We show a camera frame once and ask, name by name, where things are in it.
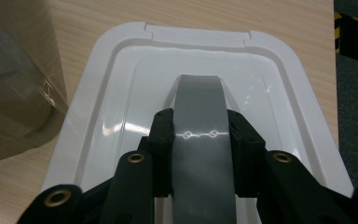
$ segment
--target gray strip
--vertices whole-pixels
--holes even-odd
[[[227,108],[219,77],[181,76],[173,125],[173,223],[236,223]]]

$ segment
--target white plastic surface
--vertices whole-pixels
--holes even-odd
[[[153,116],[173,107],[180,75],[219,76],[228,109],[241,112],[268,150],[296,155],[344,195],[352,185],[304,69],[279,39],[260,32],[204,31],[133,22],[96,43],[63,124],[43,185],[84,191],[113,176]],[[256,223],[254,200],[237,199],[238,223]],[[170,200],[157,220],[171,223]]]

